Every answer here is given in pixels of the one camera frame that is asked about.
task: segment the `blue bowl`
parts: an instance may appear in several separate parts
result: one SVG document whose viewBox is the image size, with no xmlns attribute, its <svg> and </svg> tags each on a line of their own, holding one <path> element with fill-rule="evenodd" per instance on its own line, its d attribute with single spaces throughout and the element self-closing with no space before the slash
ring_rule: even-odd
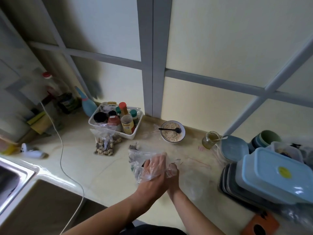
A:
<svg viewBox="0 0 313 235">
<path fill-rule="evenodd" d="M 249 148 L 243 139 L 229 135 L 228 138 L 221 140 L 221 152 L 225 158 L 238 162 L 244 155 L 249 154 Z"/>
</svg>

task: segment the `forearm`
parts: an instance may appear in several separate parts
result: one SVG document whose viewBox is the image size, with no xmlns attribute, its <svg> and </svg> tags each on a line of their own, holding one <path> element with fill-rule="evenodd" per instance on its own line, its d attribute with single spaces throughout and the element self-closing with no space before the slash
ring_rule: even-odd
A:
<svg viewBox="0 0 313 235">
<path fill-rule="evenodd" d="M 169 196 L 190 235 L 225 235 L 179 189 Z"/>
<path fill-rule="evenodd" d="M 83 221 L 65 232 L 64 235 L 118 234 L 127 224 L 145 213 L 150 206 L 148 202 L 138 200 L 137 195 L 133 194 Z"/>
</svg>

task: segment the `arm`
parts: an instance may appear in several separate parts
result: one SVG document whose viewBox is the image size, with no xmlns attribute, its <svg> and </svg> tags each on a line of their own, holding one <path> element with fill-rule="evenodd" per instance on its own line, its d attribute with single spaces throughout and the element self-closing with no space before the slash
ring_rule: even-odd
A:
<svg viewBox="0 0 313 235">
<path fill-rule="evenodd" d="M 179 188 L 178 177 L 179 171 L 177 176 L 170 178 L 167 192 L 188 233 L 190 235 L 225 235 L 182 192 Z"/>
<path fill-rule="evenodd" d="M 147 174 L 151 170 L 160 170 L 160 175 L 140 183 L 134 194 L 69 229 L 64 235 L 118 234 L 127 224 L 147 212 L 168 189 L 165 183 L 165 155 L 147 160 L 144 169 Z"/>
</svg>

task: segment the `blue bottle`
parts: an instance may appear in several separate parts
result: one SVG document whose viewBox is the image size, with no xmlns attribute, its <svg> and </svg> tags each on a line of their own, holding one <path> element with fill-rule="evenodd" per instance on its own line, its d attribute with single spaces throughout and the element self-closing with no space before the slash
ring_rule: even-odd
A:
<svg viewBox="0 0 313 235">
<path fill-rule="evenodd" d="M 95 102 L 93 102 L 91 99 L 89 99 L 78 87 L 75 86 L 75 89 L 81 96 L 81 103 L 84 109 L 85 114 L 88 117 L 91 117 L 92 114 L 96 111 L 98 108 Z"/>
</svg>

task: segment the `bag of nuts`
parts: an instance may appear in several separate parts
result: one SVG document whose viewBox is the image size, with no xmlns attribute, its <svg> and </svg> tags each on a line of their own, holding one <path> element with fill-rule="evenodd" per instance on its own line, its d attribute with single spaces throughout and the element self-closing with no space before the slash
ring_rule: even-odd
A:
<svg viewBox="0 0 313 235">
<path fill-rule="evenodd" d="M 106 125 L 105 127 L 90 129 L 96 138 L 95 155 L 112 156 L 114 154 L 114 144 L 122 142 L 121 137 L 114 135 L 115 130 L 116 125 Z"/>
</svg>

